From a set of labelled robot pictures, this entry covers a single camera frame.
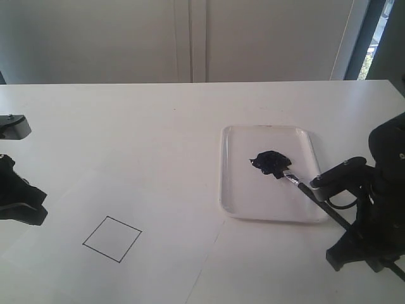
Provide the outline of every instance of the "sheet of paper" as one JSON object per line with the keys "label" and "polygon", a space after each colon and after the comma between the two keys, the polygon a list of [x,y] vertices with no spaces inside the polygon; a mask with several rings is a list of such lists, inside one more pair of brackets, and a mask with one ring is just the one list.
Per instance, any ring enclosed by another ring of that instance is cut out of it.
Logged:
{"label": "sheet of paper", "polygon": [[3,257],[80,303],[185,303],[223,219],[92,170]]}

